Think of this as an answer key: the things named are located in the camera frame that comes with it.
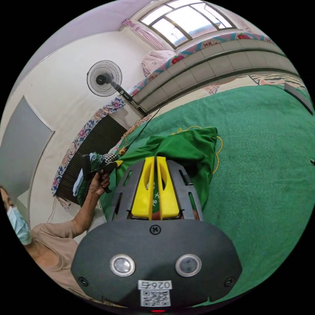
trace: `window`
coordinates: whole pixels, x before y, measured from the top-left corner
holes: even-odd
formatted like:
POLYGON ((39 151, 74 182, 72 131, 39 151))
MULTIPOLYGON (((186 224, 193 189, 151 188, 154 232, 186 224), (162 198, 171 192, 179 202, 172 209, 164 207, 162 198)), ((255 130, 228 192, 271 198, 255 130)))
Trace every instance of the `window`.
POLYGON ((213 32, 235 29, 235 25, 202 0, 169 1, 139 19, 174 49, 213 32))

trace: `pink curtain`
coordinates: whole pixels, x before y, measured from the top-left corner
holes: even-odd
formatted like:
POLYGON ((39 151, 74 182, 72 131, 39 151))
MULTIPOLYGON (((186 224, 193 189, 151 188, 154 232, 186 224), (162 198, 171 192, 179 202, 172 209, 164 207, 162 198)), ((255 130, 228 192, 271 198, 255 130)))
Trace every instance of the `pink curtain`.
POLYGON ((122 22, 123 26, 129 26, 134 32, 141 34, 145 39, 147 39, 151 44, 153 44, 159 50, 168 50, 169 48, 164 46, 161 41, 155 37, 153 34, 148 32, 141 25, 133 23, 131 20, 126 19, 122 22))

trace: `beige shirt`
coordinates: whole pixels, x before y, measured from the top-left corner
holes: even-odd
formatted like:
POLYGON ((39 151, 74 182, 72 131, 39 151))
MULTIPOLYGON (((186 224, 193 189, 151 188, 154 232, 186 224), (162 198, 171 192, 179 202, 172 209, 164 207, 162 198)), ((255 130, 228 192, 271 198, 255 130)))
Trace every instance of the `beige shirt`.
MULTIPOLYGON (((62 288, 85 299, 101 303, 88 297, 75 281, 71 273, 71 264, 78 243, 74 240, 78 236, 72 221, 64 223, 43 223, 31 230, 32 239, 44 244, 58 257, 55 266, 42 268, 43 271, 62 288)), ((105 301, 103 304, 118 306, 105 301)))

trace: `yellow plastic part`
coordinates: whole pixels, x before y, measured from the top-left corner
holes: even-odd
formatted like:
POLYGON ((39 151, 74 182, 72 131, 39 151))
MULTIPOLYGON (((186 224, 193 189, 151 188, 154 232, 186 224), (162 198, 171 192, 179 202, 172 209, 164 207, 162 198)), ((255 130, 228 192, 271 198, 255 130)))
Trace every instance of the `yellow plastic part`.
POLYGON ((134 204, 131 209, 131 214, 134 217, 152 220, 153 190, 154 157, 147 157, 144 162, 134 204))
POLYGON ((165 157, 157 157, 157 182, 161 220, 177 217, 179 215, 179 207, 165 157))
POLYGON ((123 161, 119 160, 119 161, 115 161, 115 163, 117 163, 117 167, 119 167, 123 163, 123 161))

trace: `electric fan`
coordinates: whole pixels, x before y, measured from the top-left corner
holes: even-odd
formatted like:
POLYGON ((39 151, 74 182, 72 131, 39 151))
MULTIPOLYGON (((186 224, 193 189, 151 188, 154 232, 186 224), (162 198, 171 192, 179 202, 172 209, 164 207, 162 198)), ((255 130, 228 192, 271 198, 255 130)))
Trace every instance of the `electric fan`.
POLYGON ((91 92, 98 96, 111 96, 119 92, 127 101, 133 104, 143 115, 146 113, 120 85, 122 73, 117 64, 109 60, 95 63, 87 73, 87 84, 91 92))

